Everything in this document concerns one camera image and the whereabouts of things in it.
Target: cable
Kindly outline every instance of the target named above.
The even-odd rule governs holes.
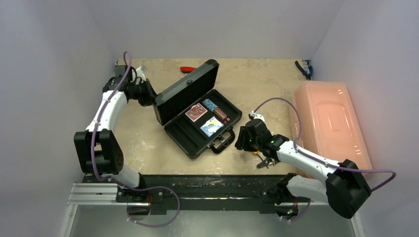
[[[256,153],[256,155],[259,157],[259,159],[260,159],[262,162],[264,162],[263,158],[259,155],[259,152],[258,152],[258,153]]]
[[[295,200],[294,200],[294,206],[296,206],[298,208],[298,197],[296,197]]]
[[[258,109],[260,109],[260,107],[262,107],[262,105],[266,104],[267,102],[269,102],[271,100],[282,100],[282,101],[287,102],[289,105],[291,105],[291,107],[294,109],[295,113],[297,114],[298,125],[299,125],[300,129],[298,131],[297,138],[293,141],[293,145],[294,145],[294,149],[298,153],[300,153],[303,156],[305,156],[307,158],[310,158],[310,159],[312,159],[314,161],[317,161],[317,162],[319,162],[321,164],[324,164],[327,167],[331,167],[331,168],[335,168],[335,169],[340,169],[340,170],[343,170],[343,171],[349,171],[349,172],[355,172],[355,173],[391,173],[391,176],[388,179],[384,180],[382,183],[380,183],[377,186],[373,187],[371,189],[371,192],[374,192],[375,190],[381,188],[382,186],[386,185],[388,182],[390,182],[391,180],[393,180],[396,177],[396,172],[394,170],[391,170],[391,169],[350,169],[350,168],[340,167],[340,166],[337,166],[337,165],[332,165],[332,164],[326,163],[326,162],[324,162],[321,159],[315,158],[315,157],[313,157],[313,156],[311,156],[311,155],[309,155],[309,154],[307,154],[307,153],[305,153],[303,151],[300,151],[300,149],[297,149],[297,141],[301,138],[301,135],[302,135],[301,118],[300,118],[300,114],[297,111],[297,108],[290,101],[288,101],[287,99],[281,98],[281,97],[273,97],[273,98],[270,98],[270,99],[267,99],[267,100],[263,101],[258,107],[256,107],[256,109],[253,112],[256,113],[256,111]],[[306,212],[306,210],[308,209],[309,205],[310,205],[310,202],[307,204],[307,206],[304,209],[304,211],[300,215],[298,215],[296,218],[292,219],[292,221],[299,219],[300,216],[302,216]]]
[[[128,52],[124,52],[124,63],[125,63],[125,65],[128,66],[128,63],[126,63],[125,53],[128,53]],[[134,71],[134,73],[135,73],[135,78],[134,79],[137,79],[138,78],[137,70],[134,67],[131,66],[131,62],[129,62],[129,66],[128,67],[131,68]]]
[[[310,203],[311,203],[311,199],[309,199],[308,201],[307,201],[307,206],[305,206],[305,208],[304,208],[304,210],[302,211],[302,213],[301,214],[299,214],[297,217],[295,217],[295,218],[293,218],[293,219],[290,219],[289,221],[296,221],[296,220],[298,220],[298,219],[300,219],[306,212],[307,212],[307,210],[308,210],[308,207],[310,206]]]
[[[109,80],[108,80],[108,83],[111,83],[111,81],[114,79],[115,77],[111,77]]]
[[[126,63],[126,54],[128,54],[129,64]],[[122,77],[122,79],[120,80],[120,82],[118,83],[118,85],[115,87],[115,89],[109,95],[109,97],[105,101],[105,103],[103,103],[103,106],[102,106],[102,108],[100,108],[99,113],[98,113],[97,118],[96,118],[96,121],[95,121],[94,129],[93,129],[93,132],[92,132],[91,145],[90,145],[90,155],[91,155],[91,161],[92,161],[92,166],[93,166],[93,172],[94,172],[94,175],[96,176],[96,179],[99,180],[99,181],[105,181],[105,180],[114,181],[115,183],[117,183],[118,185],[122,186],[123,188],[126,187],[126,188],[128,188],[130,190],[133,190],[133,191],[136,191],[136,192],[144,192],[144,191],[148,191],[148,190],[152,190],[152,189],[166,189],[166,190],[170,191],[170,193],[173,193],[173,195],[176,197],[176,200],[177,200],[177,210],[176,210],[176,213],[174,214],[174,216],[170,220],[168,220],[168,221],[166,221],[166,222],[164,222],[162,224],[150,225],[150,224],[145,224],[145,223],[137,222],[137,221],[133,220],[129,216],[128,211],[127,211],[128,220],[132,221],[135,224],[146,226],[146,227],[161,227],[161,226],[165,226],[165,225],[171,223],[173,220],[175,220],[176,217],[179,214],[179,211],[180,211],[180,200],[179,200],[179,197],[177,196],[177,194],[172,189],[167,188],[167,187],[164,187],[164,186],[155,186],[155,187],[150,187],[150,188],[145,188],[145,189],[138,189],[136,187],[127,186],[127,185],[121,183],[120,181],[118,181],[117,179],[112,178],[111,176],[101,177],[99,175],[99,172],[97,171],[96,160],[95,160],[95,156],[94,156],[94,146],[96,145],[95,138],[96,138],[97,129],[98,129],[99,125],[100,125],[100,119],[102,118],[102,115],[103,115],[103,112],[105,111],[106,106],[108,105],[108,103],[112,99],[112,97],[118,92],[118,90],[121,87],[121,85],[123,84],[126,76],[131,71],[132,57],[131,57],[131,54],[130,53],[124,52],[124,62],[128,66],[128,68],[125,71],[124,76]]]

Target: open briefcase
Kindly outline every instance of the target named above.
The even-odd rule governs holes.
[[[189,158],[198,157],[206,148],[221,153],[233,143],[233,125],[242,117],[236,106],[212,89],[218,67],[210,59],[154,99],[157,120]],[[226,132],[230,136],[224,139]]]

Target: blue pliers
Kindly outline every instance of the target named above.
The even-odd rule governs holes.
[[[300,66],[300,64],[298,63],[298,61],[295,62],[295,65],[297,66],[297,68],[300,70],[300,72],[302,72],[303,76],[305,76],[305,78],[307,78],[307,80],[311,80],[311,76],[313,75],[313,67],[309,66],[308,67],[308,71],[304,70],[304,68],[302,68]]]

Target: red pliers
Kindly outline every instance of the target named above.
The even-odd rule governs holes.
[[[193,70],[195,70],[196,68],[193,68],[193,67],[180,67],[180,71],[181,72],[183,72],[183,73],[190,73],[190,72],[192,72]]]

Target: orange plastic container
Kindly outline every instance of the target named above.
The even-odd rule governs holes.
[[[355,162],[371,169],[364,139],[346,85],[342,82],[306,81],[293,94],[302,122],[298,145],[320,156]],[[293,139],[299,126],[290,106]]]

